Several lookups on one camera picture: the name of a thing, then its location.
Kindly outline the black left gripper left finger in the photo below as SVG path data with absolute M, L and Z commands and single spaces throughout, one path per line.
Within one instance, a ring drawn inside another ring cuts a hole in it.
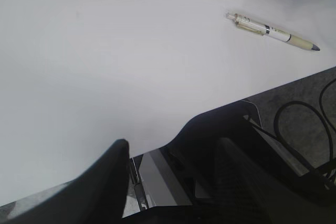
M 116 140 L 68 186 L 9 223 L 120 223 L 129 186 L 129 143 Z

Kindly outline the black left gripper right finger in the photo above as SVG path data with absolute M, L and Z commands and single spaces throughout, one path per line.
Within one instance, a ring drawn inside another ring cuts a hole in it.
M 220 223 L 335 223 L 334 206 L 290 191 L 228 138 L 217 142 L 214 177 Z

